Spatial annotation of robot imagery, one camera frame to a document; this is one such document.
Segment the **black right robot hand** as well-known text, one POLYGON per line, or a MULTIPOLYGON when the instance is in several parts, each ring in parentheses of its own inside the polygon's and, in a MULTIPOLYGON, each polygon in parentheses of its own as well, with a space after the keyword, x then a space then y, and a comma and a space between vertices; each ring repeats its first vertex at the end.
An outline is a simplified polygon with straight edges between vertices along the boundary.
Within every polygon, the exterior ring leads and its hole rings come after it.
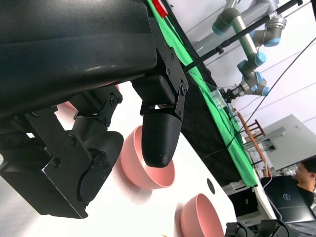
POLYGON ((262 220, 261 228, 254 233, 241 222, 226 224, 226 237, 297 237, 282 220, 262 220))

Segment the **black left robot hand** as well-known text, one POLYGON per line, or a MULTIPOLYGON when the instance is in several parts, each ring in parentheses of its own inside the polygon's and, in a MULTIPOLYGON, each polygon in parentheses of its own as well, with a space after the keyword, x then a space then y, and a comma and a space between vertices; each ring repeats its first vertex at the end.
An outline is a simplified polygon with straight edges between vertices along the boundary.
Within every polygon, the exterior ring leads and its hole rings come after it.
POLYGON ((130 81, 145 163, 171 162, 188 83, 162 0, 0 3, 1 177, 39 214, 84 219, 123 147, 109 131, 130 81))

